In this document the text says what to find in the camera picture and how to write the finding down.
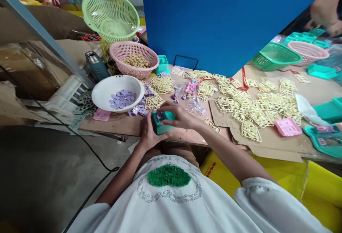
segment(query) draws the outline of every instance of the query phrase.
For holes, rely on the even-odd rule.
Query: concrete floor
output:
[[[77,136],[26,126],[0,129],[0,221],[20,233],[61,232],[107,171]],[[122,166],[137,138],[118,144],[84,137],[109,168]],[[95,199],[115,172],[91,197]]]

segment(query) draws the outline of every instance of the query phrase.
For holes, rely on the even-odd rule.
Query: thermos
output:
[[[85,54],[85,59],[99,81],[110,76],[106,66],[102,62],[101,57],[98,56],[94,51],[88,51]]]

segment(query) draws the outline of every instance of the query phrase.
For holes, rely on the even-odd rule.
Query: green basket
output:
[[[270,42],[252,58],[252,63],[264,71],[274,71],[290,64],[300,63],[303,58],[286,46]]]
[[[139,27],[139,16],[128,0],[83,0],[83,19],[109,44],[131,41]]]

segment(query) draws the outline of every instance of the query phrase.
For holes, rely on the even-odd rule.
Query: black cable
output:
[[[85,204],[88,202],[89,198],[92,196],[92,194],[95,192],[95,190],[101,185],[101,183],[114,171],[119,170],[119,167],[115,167],[112,170],[109,169],[101,160],[101,158],[95,153],[95,151],[93,150],[93,148],[89,145],[89,143],[78,133],[74,132],[71,128],[69,128],[69,126],[67,126],[65,123],[63,123],[60,119],[58,119],[56,116],[54,116],[50,111],[48,111],[45,107],[43,107],[27,90],[25,90],[24,88],[21,87],[21,85],[18,83],[18,81],[5,69],[2,67],[2,65],[0,65],[0,69],[4,71],[4,73],[12,80],[11,82],[14,83],[17,87],[21,88],[34,102],[36,102],[38,104],[38,106],[40,106],[43,110],[45,110],[45,112],[47,112],[49,115],[51,115],[53,118],[55,118],[57,121],[59,121],[61,124],[63,124],[67,129],[69,129],[73,134],[75,134],[76,136],[78,136],[79,138],[81,138],[83,140],[83,142],[90,148],[90,150],[93,152],[93,154],[97,157],[97,159],[100,161],[100,163],[103,165],[103,167],[109,171],[109,173],[95,186],[95,188],[92,190],[92,192],[88,195],[88,197],[86,198],[86,200],[83,202],[83,204],[81,205],[81,207],[78,209],[78,211],[76,212],[76,214],[72,217],[71,221],[69,222],[69,224],[67,225],[67,227],[65,228],[65,230],[63,231],[63,233],[66,233],[68,231],[68,229],[70,228],[71,224],[74,222],[74,220],[76,219],[76,217],[78,216],[78,214],[81,212],[81,210],[83,209],[83,207],[85,206]]]

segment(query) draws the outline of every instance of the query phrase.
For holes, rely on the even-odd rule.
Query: blue panel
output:
[[[198,69],[230,77],[313,1],[144,0],[149,47],[170,62],[194,57]]]

